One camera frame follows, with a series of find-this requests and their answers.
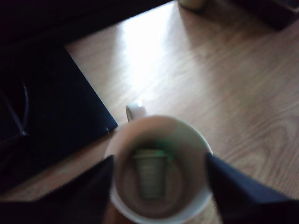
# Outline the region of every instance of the wood grain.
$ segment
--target wood grain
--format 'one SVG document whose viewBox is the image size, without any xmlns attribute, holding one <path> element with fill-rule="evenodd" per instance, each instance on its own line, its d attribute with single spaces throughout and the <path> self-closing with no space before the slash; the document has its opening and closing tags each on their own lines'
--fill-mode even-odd
<svg viewBox="0 0 299 224">
<path fill-rule="evenodd" d="M 119 124 L 125 105 L 141 99 L 149 114 L 196 127 L 216 156 L 299 198 L 298 25 L 276 32 L 229 1 L 215 0 L 202 15 L 174 1 L 66 47 Z M 90 157 L 103 151 L 96 147 Z M 77 164 L 77 173 L 93 163 Z M 39 178 L 41 186 L 66 179 Z M 6 199 L 33 198 L 16 192 L 22 187 Z M 118 218 L 110 205 L 105 223 Z M 189 223 L 220 223 L 214 203 Z"/>
</svg>

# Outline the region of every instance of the mug handle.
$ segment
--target mug handle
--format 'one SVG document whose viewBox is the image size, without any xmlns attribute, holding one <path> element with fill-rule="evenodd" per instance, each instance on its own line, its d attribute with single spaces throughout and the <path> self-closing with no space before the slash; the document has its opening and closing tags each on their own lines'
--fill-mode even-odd
<svg viewBox="0 0 299 224">
<path fill-rule="evenodd" d="M 126 113 L 128 122 L 132 120 L 146 117 L 146 110 L 141 101 L 133 102 L 126 105 Z"/>
</svg>

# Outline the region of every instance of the mug rim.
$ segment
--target mug rim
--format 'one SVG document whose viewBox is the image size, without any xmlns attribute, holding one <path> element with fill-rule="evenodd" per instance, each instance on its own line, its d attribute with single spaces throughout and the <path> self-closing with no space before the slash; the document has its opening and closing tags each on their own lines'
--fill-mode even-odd
<svg viewBox="0 0 299 224">
<path fill-rule="evenodd" d="M 104 158 L 106 158 L 107 156 L 109 156 L 108 152 L 109 152 L 109 147 L 112 145 L 112 141 L 113 139 L 115 139 L 115 137 L 117 137 L 117 135 L 120 135 L 123 131 L 125 131 L 125 129 L 127 129 L 128 126 L 132 126 L 132 125 L 137 125 L 138 123 L 142 122 L 142 120 L 145 119 L 156 119 L 156 118 L 165 118 L 165 119 L 170 119 L 170 120 L 174 120 L 176 122 L 180 122 L 181 124 L 183 124 L 184 126 L 189 127 L 190 129 L 192 129 L 203 141 L 204 145 L 206 146 L 206 148 L 208 149 L 209 153 L 213 155 L 212 149 L 210 147 L 210 145 L 208 144 L 207 140 L 204 138 L 204 136 L 192 125 L 186 123 L 183 120 L 180 120 L 178 118 L 172 117 L 172 116 L 167 116 L 167 115 L 151 115 L 151 116 L 146 116 L 146 117 L 142 117 L 142 118 L 138 118 L 135 119 L 133 121 L 130 121 L 129 123 L 127 123 L 118 133 L 116 133 L 116 135 L 110 140 L 105 154 L 104 154 Z M 133 210 L 131 210 L 120 198 L 119 194 L 117 193 L 117 189 L 116 189 L 116 185 L 115 185 L 115 181 L 114 181 L 115 176 L 113 176 L 113 182 L 112 182 L 112 187 L 110 190 L 110 198 L 111 201 L 113 203 L 113 205 L 116 207 L 116 209 L 123 214 L 126 218 L 130 219 L 133 222 L 136 223 L 142 223 L 142 224 L 157 224 L 157 223 L 172 223 L 172 224 L 181 224 L 184 223 L 192 218 L 194 218 L 195 216 L 197 216 L 200 212 L 203 211 L 203 209 L 208 205 L 208 203 L 211 200 L 212 197 L 212 192 L 208 191 L 208 193 L 206 193 L 205 195 L 205 199 L 203 200 L 203 203 L 201 206 L 199 206 L 197 209 L 195 209 L 193 212 L 191 212 L 191 214 L 186 217 L 186 219 L 182 220 L 182 218 L 180 218 L 180 220 L 175 220 L 177 219 L 180 215 L 180 213 L 184 213 L 184 210 L 180 211 L 178 214 L 170 216 L 170 217 L 166 217 L 166 218 L 160 218 L 160 219 L 152 219 L 152 218 L 148 218 L 148 217 L 143 217 L 137 213 L 135 213 Z"/>
</svg>

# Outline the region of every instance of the desk surface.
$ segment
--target desk surface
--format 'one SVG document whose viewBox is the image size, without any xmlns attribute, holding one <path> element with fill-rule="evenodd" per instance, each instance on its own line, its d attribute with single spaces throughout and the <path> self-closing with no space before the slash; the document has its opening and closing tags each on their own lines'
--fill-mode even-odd
<svg viewBox="0 0 299 224">
<path fill-rule="evenodd" d="M 119 124 L 125 105 L 143 100 L 149 114 L 185 120 L 216 156 L 299 198 L 298 27 L 273 31 L 229 1 L 215 0 L 201 16 L 174 1 L 66 48 Z M 32 200 L 59 187 L 99 162 L 109 137 L 1 199 Z M 199 222 L 219 223 L 213 202 L 190 223 Z"/>
</svg>

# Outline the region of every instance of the white mug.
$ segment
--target white mug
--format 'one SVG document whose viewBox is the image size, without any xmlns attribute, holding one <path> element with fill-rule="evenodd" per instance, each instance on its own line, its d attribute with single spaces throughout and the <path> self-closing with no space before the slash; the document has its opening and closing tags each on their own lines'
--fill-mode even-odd
<svg viewBox="0 0 299 224">
<path fill-rule="evenodd" d="M 141 103 L 126 107 L 129 123 L 110 140 L 105 157 L 115 155 L 114 180 L 110 192 L 117 210 L 139 224 L 181 224 L 198 215 L 212 193 L 206 177 L 205 154 L 212 150 L 192 126 L 168 116 L 146 116 Z M 149 142 L 173 154 L 166 178 L 167 192 L 159 202 L 139 198 L 132 171 L 131 154 Z"/>
</svg>

